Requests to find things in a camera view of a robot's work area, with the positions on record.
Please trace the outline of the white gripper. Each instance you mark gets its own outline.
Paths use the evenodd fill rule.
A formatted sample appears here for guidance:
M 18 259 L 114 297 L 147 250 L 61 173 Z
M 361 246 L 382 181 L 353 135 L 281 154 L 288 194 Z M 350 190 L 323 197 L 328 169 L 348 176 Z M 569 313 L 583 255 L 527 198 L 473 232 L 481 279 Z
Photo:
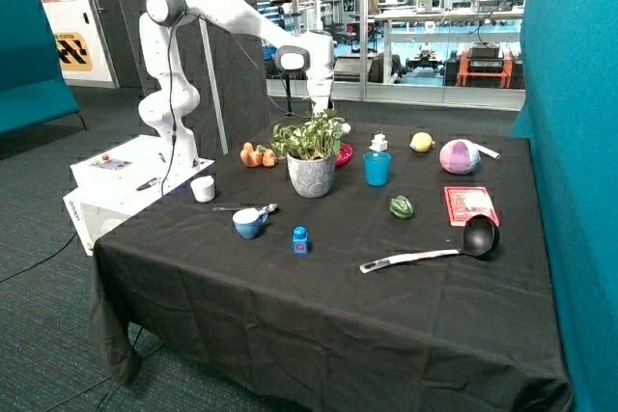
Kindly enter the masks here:
M 315 96 L 312 98 L 312 114 L 320 115 L 326 113 L 327 110 L 332 109 L 333 104 L 329 96 Z

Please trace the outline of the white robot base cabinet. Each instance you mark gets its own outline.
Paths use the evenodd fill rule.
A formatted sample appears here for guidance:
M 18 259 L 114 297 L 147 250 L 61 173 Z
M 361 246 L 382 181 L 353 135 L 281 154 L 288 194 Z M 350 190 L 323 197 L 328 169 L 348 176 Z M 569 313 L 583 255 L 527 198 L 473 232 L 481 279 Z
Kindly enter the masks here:
M 212 164 L 182 149 L 139 135 L 70 166 L 77 187 L 64 203 L 88 256 L 100 237 Z

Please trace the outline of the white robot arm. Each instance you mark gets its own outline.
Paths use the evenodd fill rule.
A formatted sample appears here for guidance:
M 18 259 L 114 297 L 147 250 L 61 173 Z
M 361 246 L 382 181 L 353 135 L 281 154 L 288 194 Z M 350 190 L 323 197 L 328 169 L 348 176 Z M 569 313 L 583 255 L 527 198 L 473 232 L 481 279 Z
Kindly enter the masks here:
M 146 0 L 139 18 L 142 63 L 159 88 L 142 99 L 138 111 L 159 136 L 165 163 L 172 168 L 190 169 L 198 163 L 195 137 L 183 117 L 197 108 L 200 93 L 183 66 L 196 63 L 208 78 L 215 77 L 207 68 L 211 48 L 205 34 L 211 25 L 273 46 L 280 71 L 305 75 L 314 112 L 331 106 L 334 45 L 327 32 L 295 35 L 245 0 Z

